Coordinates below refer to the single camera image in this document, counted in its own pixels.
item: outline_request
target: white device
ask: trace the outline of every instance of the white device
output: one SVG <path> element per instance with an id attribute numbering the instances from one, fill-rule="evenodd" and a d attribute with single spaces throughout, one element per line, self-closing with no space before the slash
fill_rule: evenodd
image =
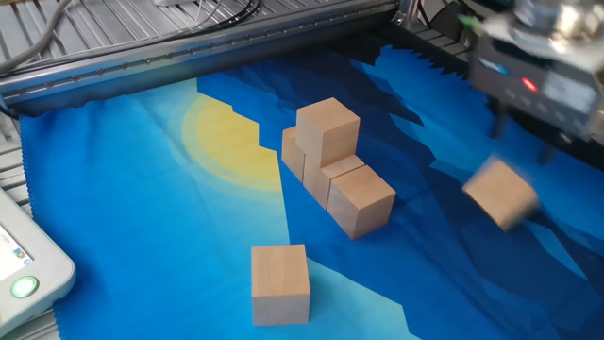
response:
<path id="1" fill-rule="evenodd" d="M 74 262 L 0 189 L 0 338 L 65 297 Z"/>

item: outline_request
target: green button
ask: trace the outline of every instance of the green button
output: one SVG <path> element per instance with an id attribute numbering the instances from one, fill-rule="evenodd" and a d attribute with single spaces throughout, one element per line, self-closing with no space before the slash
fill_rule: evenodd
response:
<path id="1" fill-rule="evenodd" d="M 12 284 L 10 292 L 16 298 L 27 298 L 38 290 L 39 282 L 34 277 L 20 278 Z"/>

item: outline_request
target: red light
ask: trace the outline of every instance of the red light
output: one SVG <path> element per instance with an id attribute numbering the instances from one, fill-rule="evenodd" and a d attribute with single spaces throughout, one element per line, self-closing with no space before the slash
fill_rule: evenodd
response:
<path id="1" fill-rule="evenodd" d="M 525 84 L 525 86 L 526 86 L 526 87 L 527 87 L 529 90 L 531 90 L 531 91 L 533 91 L 533 92 L 537 91 L 537 87 L 535 86 L 535 84 L 533 84 L 533 83 L 532 83 L 532 81 L 530 81 L 530 80 L 528 80 L 528 79 L 526 79 L 526 78 L 522 78 L 522 83 L 523 83 L 523 84 Z"/>

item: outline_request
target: wooden cube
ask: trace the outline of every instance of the wooden cube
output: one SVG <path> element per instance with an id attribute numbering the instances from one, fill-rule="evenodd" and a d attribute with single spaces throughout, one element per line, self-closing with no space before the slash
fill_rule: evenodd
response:
<path id="1" fill-rule="evenodd" d="M 313 161 L 308 160 L 304 164 L 304 173 L 306 174 L 303 180 L 304 187 L 324 209 L 327 209 L 331 181 L 364 165 L 365 163 L 355 155 L 322 168 L 317 166 Z"/>
<path id="2" fill-rule="evenodd" d="M 390 219 L 396 192 L 368 165 L 331 181 L 327 211 L 357 239 Z"/>
<path id="3" fill-rule="evenodd" d="M 304 245 L 252 248 L 255 326 L 309 322 L 310 281 Z"/>
<path id="4" fill-rule="evenodd" d="M 283 130 L 283 142 L 281 143 L 281 160 L 287 165 L 294 175 L 302 181 L 304 178 L 304 152 L 295 143 L 297 136 L 296 127 Z"/>
<path id="5" fill-rule="evenodd" d="M 530 185 L 495 159 L 485 162 L 462 189 L 505 231 L 539 205 Z"/>
<path id="6" fill-rule="evenodd" d="M 355 154 L 360 124 L 356 114 L 330 98 L 298 110 L 296 143 L 321 168 Z"/>

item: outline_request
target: blue fabric mat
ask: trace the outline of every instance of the blue fabric mat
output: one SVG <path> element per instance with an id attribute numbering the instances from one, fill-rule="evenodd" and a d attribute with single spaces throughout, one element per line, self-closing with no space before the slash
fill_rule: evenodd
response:
<path id="1" fill-rule="evenodd" d="M 391 222 L 355 242 L 278 161 L 295 110 L 332 96 L 397 191 Z M 539 167 L 540 140 L 512 123 L 492 141 L 492 122 L 467 83 L 390 47 L 375 65 L 316 49 L 24 118 L 35 219 L 78 270 L 60 336 L 601 339 L 604 174 L 565 154 Z M 461 192 L 492 153 L 543 203 L 509 235 Z M 310 323 L 254 328 L 250 247 L 289 243 L 307 245 Z"/>

